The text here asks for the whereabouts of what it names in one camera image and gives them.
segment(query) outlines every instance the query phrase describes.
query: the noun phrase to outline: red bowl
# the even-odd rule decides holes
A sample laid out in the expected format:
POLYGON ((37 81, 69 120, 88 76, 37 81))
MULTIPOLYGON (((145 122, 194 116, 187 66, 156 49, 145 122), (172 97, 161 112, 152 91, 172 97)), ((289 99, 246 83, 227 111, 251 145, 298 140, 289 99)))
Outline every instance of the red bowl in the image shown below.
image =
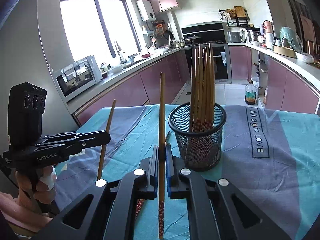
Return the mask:
POLYGON ((141 57, 143 57, 143 58, 147 58, 147 57, 150 57, 150 53, 148 53, 148 54, 145 54, 145 55, 141 55, 141 57))

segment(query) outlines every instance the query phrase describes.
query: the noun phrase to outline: bottle label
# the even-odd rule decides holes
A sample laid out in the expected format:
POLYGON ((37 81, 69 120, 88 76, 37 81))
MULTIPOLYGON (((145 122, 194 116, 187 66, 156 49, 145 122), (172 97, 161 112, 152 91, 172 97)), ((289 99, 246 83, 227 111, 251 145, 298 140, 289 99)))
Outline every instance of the bottle label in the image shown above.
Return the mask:
POLYGON ((257 92, 252 92, 252 93, 250 93, 250 92, 245 92, 245 100, 247 101, 247 102, 255 102, 256 101, 256 94, 257 94, 257 92))

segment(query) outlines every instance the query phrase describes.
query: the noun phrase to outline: water heater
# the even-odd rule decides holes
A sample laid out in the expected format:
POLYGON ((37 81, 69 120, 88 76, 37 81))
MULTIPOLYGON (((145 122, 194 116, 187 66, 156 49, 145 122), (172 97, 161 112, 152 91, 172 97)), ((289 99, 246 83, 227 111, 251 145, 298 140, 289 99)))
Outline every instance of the water heater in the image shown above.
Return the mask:
POLYGON ((138 0, 137 5, 144 22, 156 21, 155 13, 153 12, 151 3, 147 0, 138 0))

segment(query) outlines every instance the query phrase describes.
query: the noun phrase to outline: wooden cutting board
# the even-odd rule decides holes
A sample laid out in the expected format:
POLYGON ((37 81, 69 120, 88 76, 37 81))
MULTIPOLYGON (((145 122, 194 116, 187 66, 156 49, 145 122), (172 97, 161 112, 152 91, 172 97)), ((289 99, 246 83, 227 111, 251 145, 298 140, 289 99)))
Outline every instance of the wooden cutting board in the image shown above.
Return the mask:
POLYGON ((238 17, 247 17, 242 6, 235 6, 234 8, 238 17))

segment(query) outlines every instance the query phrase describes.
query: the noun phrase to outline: mesh pen holder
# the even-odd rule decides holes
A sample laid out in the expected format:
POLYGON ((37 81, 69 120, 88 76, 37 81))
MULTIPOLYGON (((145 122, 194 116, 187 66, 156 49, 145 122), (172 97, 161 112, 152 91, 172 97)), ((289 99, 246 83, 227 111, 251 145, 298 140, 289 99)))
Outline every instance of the mesh pen holder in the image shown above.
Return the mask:
POLYGON ((175 108, 169 115, 169 126, 174 131, 185 165, 194 171, 207 171, 220 160, 222 127, 226 122, 226 111, 218 104, 214 106, 212 129, 204 132, 189 132, 190 102, 175 108))

